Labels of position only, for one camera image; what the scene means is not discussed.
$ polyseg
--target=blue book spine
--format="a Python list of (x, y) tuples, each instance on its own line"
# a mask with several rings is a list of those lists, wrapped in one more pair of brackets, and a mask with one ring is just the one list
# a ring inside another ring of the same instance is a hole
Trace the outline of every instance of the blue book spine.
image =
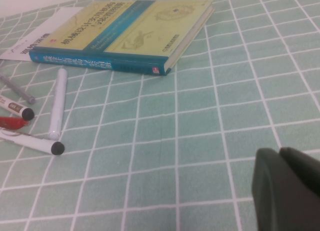
[(113, 55), (112, 57), (106, 57), (100, 55), (50, 53), (37, 51), (37, 49), (30, 50), (29, 55), (33, 62), (54, 65), (114, 70), (158, 76), (165, 76), (171, 71), (170, 68), (168, 70), (165, 70), (164, 60), (159, 62), (159, 59), (157, 58), (155, 58), (154, 60), (146, 59), (145, 61), (142, 61), (139, 60), (140, 58), (124, 58)]

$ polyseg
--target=red logo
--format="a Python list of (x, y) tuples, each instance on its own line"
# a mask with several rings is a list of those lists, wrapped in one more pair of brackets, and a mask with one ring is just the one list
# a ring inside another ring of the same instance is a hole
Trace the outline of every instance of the red logo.
[(159, 74), (159, 68), (153, 67), (153, 68), (152, 68), (152, 72), (153, 72), (154, 74)]

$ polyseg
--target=book spine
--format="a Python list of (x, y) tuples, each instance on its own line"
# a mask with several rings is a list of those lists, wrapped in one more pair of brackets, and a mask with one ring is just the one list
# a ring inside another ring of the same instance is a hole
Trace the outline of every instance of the book spine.
[(90, 57), (61, 53), (42, 53), (35, 50), (30, 50), (29, 55), (31, 60), (36, 63), (75, 66), (100, 70), (113, 70), (158, 76), (165, 76), (168, 73), (165, 71), (164, 64), (152, 62), (126, 61), (117, 58)]

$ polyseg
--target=black marker cap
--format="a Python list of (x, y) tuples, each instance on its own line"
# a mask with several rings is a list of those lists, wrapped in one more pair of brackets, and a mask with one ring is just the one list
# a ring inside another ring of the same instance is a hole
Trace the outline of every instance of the black marker cap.
[(31, 108), (27, 107), (22, 111), (21, 116), (25, 121), (30, 121), (35, 117), (35, 112)]
[(61, 142), (55, 142), (51, 146), (51, 153), (53, 155), (61, 155), (65, 151), (65, 146)]

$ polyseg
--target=black object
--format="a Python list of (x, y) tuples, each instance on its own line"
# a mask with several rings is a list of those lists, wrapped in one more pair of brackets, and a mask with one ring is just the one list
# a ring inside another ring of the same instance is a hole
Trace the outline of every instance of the black object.
[(31, 108), (27, 107), (22, 111), (21, 116), (24, 120), (30, 121), (35, 117), (35, 113)]
[(55, 142), (51, 146), (51, 153), (53, 155), (62, 155), (65, 151), (65, 146), (61, 142)]
[(320, 231), (320, 162), (290, 147), (256, 153), (252, 195), (259, 231)]

